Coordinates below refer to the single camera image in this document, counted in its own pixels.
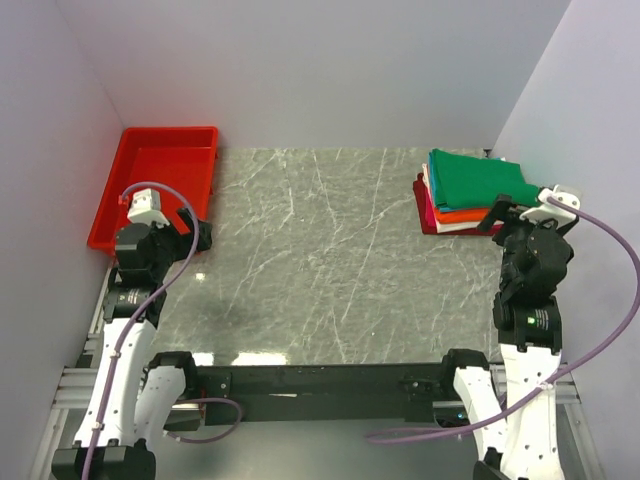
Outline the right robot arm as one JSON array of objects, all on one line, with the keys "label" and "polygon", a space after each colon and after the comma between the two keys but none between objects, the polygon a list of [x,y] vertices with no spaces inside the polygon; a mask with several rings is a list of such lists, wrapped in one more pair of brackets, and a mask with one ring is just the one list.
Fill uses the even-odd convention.
[{"label": "right robot arm", "polygon": [[452,388],[474,426],[475,479],[561,479],[552,380],[561,364],[562,321],[555,298],[573,249],[564,238],[572,214],[548,204],[527,209],[496,197],[481,231],[502,224],[494,242],[503,250],[493,320],[506,377],[500,401],[483,354],[450,350]]}]

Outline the green t shirt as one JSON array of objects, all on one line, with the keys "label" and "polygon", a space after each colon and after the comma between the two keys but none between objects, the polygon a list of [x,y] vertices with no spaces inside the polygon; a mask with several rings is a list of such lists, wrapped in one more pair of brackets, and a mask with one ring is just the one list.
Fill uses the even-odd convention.
[{"label": "green t shirt", "polygon": [[488,208],[499,194],[516,204],[538,205],[540,188],[528,183],[517,163],[477,158],[434,149],[429,153],[444,188],[450,210]]}]

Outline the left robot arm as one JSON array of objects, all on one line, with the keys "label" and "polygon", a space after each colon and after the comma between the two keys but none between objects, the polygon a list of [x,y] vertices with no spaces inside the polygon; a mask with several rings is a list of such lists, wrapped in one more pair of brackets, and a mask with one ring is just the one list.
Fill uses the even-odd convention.
[{"label": "left robot arm", "polygon": [[116,263],[103,300],[103,347],[83,421],[69,448],[55,451],[56,479],[153,479],[152,442],[161,435],[173,403],[197,384],[188,352],[167,353],[147,363],[171,266],[188,264],[210,249],[211,226],[191,208],[177,211],[179,232],[156,211],[146,222],[130,221],[115,237]]}]

